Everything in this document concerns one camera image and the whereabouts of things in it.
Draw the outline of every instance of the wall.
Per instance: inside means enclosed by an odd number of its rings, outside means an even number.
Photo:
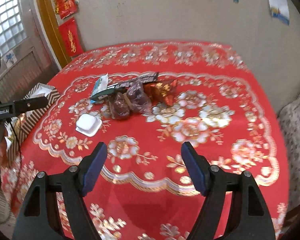
[[[277,112],[300,92],[300,15],[288,5],[290,26],[270,17],[268,0],[79,0],[74,17],[86,50],[164,39],[230,44]]]

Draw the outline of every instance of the table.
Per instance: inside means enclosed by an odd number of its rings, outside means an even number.
[[[111,118],[106,102],[88,100],[103,74],[116,83],[156,71],[160,79],[178,79],[172,107],[159,103],[120,121]],[[74,59],[49,85],[61,97],[22,145],[15,214],[38,171],[63,172],[103,141],[108,158],[84,199],[102,238],[184,240],[204,201],[180,156],[181,143],[190,141],[211,164],[233,173],[252,172],[278,236],[289,188],[284,142],[262,88],[230,46],[158,41],[104,47]],[[102,120],[91,138],[75,131],[83,113]],[[8,201],[19,168],[20,158],[11,170],[2,169]],[[64,231],[71,236],[62,194],[57,197]],[[216,236],[224,232],[230,199],[228,194]]]

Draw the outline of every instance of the plastic bag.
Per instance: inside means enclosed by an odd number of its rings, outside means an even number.
[[[141,81],[136,80],[127,91],[127,98],[130,100],[127,102],[130,109],[134,113],[144,113],[151,109],[151,100],[143,91],[143,84]]]
[[[173,106],[177,84],[178,81],[176,79],[162,80],[144,84],[143,89],[150,100]]]
[[[127,119],[130,115],[130,109],[125,101],[122,93],[109,95],[109,108],[112,118],[114,119]]]
[[[141,81],[135,81],[126,93],[117,92],[109,95],[109,107],[112,118],[127,119],[130,110],[134,113],[144,113],[151,109],[151,100],[143,91]]]

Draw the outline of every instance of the wooden door frame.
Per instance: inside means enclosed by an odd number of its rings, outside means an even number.
[[[71,62],[66,52],[61,34],[58,29],[58,22],[52,7],[51,0],[36,0],[43,28],[47,34],[54,54],[62,68]]]

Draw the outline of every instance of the blue gripper pad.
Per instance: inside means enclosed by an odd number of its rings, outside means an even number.
[[[85,197],[90,191],[93,190],[93,187],[99,177],[103,164],[106,161],[108,155],[108,149],[104,143],[98,143],[96,148],[93,150],[92,154],[86,156],[81,161],[84,162],[82,165],[85,166],[87,163],[91,163],[87,167],[87,172],[83,176],[83,188],[82,188],[82,196]]]
[[[189,142],[184,142],[181,146],[181,156],[188,170],[193,185],[201,195],[206,196],[208,188],[205,183],[205,175],[200,169],[197,161],[198,154]]]

